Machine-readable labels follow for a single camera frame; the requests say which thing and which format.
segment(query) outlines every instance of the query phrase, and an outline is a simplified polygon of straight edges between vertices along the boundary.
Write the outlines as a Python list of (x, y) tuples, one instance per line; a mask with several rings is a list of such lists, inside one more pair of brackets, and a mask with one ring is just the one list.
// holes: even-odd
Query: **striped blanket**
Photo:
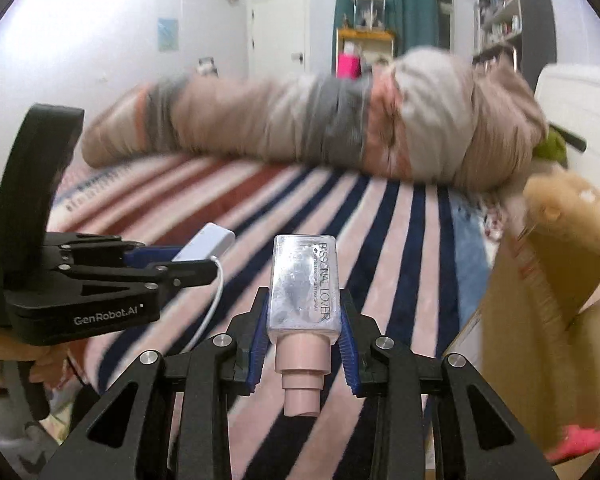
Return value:
[[(476, 213), (446, 187), (252, 160), (170, 155), (97, 173), (76, 163), (48, 228), (184, 244), (210, 221), (237, 241), (222, 258), (226, 285), (205, 336), (224, 331), (269, 284), (277, 234), (336, 237), (340, 285), (356, 307), (428, 356), (440, 356), (471, 316), (490, 272)], [(184, 290), (160, 321), (92, 338), (87, 377), (103, 391), (145, 349), (181, 351), (214, 294), (215, 285)], [(376, 407), (351, 395), (333, 348), (317, 419), (282, 415), (280, 376), (267, 356), (256, 392), (229, 411), (234, 479), (368, 478)]]

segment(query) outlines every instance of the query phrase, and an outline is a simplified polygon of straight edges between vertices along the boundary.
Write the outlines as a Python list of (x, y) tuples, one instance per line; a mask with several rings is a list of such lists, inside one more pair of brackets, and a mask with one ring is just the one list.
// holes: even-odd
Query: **pink box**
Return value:
[(356, 79), (360, 76), (360, 58), (351, 54), (338, 54), (338, 72), (340, 79)]

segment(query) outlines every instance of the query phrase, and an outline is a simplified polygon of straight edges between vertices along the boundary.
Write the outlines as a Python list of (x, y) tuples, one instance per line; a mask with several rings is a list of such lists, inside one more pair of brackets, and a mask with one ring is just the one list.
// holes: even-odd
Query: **metal screw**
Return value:
[(142, 352), (140, 356), (140, 362), (143, 365), (152, 365), (158, 360), (158, 352), (155, 350), (147, 350), (146, 352)]
[(381, 335), (376, 339), (376, 346), (381, 350), (391, 350), (394, 347), (394, 340), (385, 335)]
[(233, 341), (233, 339), (231, 339), (231, 336), (228, 334), (218, 334), (215, 338), (214, 338), (214, 345), (216, 346), (229, 346), (231, 344), (231, 341)]
[(460, 354), (449, 354), (446, 360), (449, 361), (449, 364), (454, 368), (462, 368), (466, 364), (466, 359)]

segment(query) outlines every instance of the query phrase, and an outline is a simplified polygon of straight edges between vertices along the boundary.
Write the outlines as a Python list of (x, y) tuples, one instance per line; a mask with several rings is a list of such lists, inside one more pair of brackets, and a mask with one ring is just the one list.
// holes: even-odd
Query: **hand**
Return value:
[[(9, 330), (0, 328), (0, 361), (35, 361), (29, 373), (32, 383), (57, 384), (62, 377), (67, 345), (32, 346), (18, 341)], [(0, 387), (4, 380), (0, 373)]]

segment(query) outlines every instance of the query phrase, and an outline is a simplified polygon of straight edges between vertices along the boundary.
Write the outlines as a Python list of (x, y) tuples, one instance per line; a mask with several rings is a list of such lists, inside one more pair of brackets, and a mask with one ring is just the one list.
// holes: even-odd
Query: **white power adapter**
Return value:
[(193, 338), (183, 348), (183, 352), (191, 350), (200, 340), (206, 327), (211, 322), (211, 318), (218, 308), (220, 298), (222, 296), (222, 290), (224, 289), (224, 272), (222, 271), (222, 265), (218, 259), (222, 256), (229, 247), (235, 242), (235, 233), (220, 227), (219, 225), (208, 223), (206, 224), (198, 234), (196, 234), (182, 250), (176, 254), (174, 262), (191, 262), (195, 260), (212, 260), (213, 263), (218, 266), (218, 290), (216, 290), (216, 296), (206, 311), (205, 319), (196, 330)]
[(235, 242), (235, 233), (209, 222), (198, 234), (188, 241), (182, 250), (176, 254), (174, 262), (192, 262), (208, 260), (212, 256), (219, 258)]

